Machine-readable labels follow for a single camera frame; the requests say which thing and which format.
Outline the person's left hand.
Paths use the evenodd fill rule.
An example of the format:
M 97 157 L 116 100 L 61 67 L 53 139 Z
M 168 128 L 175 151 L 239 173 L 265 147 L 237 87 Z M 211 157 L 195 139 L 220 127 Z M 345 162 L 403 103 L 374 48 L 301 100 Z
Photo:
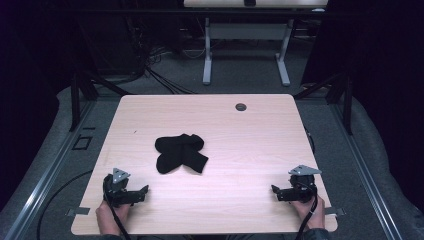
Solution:
M 115 236 L 121 235 L 121 230 L 116 223 L 114 216 L 117 216 L 122 224 L 127 221 L 130 205 L 124 204 L 115 208 L 115 213 L 112 213 L 108 203 L 103 200 L 99 207 L 96 209 L 96 218 L 99 232 L 102 236 Z

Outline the person's right hand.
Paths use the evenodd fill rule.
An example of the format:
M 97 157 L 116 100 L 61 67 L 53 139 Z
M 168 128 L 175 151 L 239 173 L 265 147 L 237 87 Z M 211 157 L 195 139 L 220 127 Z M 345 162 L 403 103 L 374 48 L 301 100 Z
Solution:
M 306 203 L 292 201 L 291 205 L 296 209 L 302 221 L 308 218 L 306 230 L 325 228 L 325 201 L 320 196 Z

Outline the white desk with metal legs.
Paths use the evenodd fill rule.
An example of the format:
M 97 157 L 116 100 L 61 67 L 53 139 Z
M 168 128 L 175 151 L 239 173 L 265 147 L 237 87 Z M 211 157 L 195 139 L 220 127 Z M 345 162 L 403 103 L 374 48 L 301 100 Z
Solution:
M 194 10 L 283 10 L 294 13 L 305 10 L 307 13 L 324 12 L 328 0 L 184 0 L 184 6 Z M 209 85 L 212 76 L 211 41 L 219 40 L 278 40 L 280 51 L 275 54 L 283 86 L 290 85 L 290 79 L 285 65 L 285 55 L 293 30 L 293 19 L 282 23 L 248 23 L 246 20 L 218 23 L 210 17 L 205 18 L 204 42 L 205 63 L 203 84 Z

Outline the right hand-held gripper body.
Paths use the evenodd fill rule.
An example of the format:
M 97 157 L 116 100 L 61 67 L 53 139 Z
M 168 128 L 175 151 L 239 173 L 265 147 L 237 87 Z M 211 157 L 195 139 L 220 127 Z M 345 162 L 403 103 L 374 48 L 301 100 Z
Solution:
M 309 202 L 317 194 L 315 176 L 322 171 L 306 165 L 299 165 L 289 171 L 290 189 L 284 190 L 284 201 Z

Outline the aluminium floor rail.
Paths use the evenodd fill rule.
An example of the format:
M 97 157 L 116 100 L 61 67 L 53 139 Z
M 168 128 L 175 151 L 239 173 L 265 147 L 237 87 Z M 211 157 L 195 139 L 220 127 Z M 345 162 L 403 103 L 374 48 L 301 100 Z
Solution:
M 103 141 L 106 122 L 97 121 L 99 102 L 83 105 L 81 122 L 68 130 L 62 108 L 23 181 L 0 213 L 0 240 L 76 240 L 71 232 Z
M 337 105 L 333 104 L 329 105 L 329 109 L 332 112 L 336 124 L 353 155 L 353 162 L 357 174 L 367 193 L 368 199 L 372 205 L 372 208 L 374 209 L 374 212 L 379 220 L 383 232 L 386 235 L 387 240 L 404 240 L 392 217 L 392 214 L 389 211 L 386 201 L 384 200 L 376 185 L 376 182 L 374 181 L 374 178 L 365 162 L 365 159 L 359 146 L 356 143 L 354 136 L 349 134 L 344 127 L 341 110 Z

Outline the black metal stand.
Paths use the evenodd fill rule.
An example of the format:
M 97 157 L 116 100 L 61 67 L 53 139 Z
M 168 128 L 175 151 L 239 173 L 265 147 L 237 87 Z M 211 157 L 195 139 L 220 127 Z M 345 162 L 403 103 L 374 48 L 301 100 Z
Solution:
M 351 116 L 353 102 L 353 81 L 347 73 L 337 73 L 320 83 L 314 83 L 310 87 L 307 87 L 301 92 L 295 94 L 294 99 L 303 99 L 325 86 L 329 87 L 329 90 L 325 96 L 325 100 L 328 104 L 337 104 L 340 99 L 343 99 L 342 125 L 346 132 L 349 135 L 352 135 Z
M 119 96 L 129 95 L 129 92 L 107 81 L 105 78 L 90 71 L 77 71 L 71 80 L 71 110 L 72 122 L 70 132 L 74 131 L 81 122 L 80 94 L 88 101 L 96 101 L 99 97 L 94 84 L 98 83 Z

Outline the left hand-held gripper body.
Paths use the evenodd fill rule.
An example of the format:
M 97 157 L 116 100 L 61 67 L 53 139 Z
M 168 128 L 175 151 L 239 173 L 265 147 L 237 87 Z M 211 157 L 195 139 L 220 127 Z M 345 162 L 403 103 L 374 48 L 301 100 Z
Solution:
M 134 204 L 138 201 L 138 194 L 128 191 L 126 186 L 130 174 L 121 169 L 114 168 L 103 180 L 103 199 L 113 207 L 123 204 Z

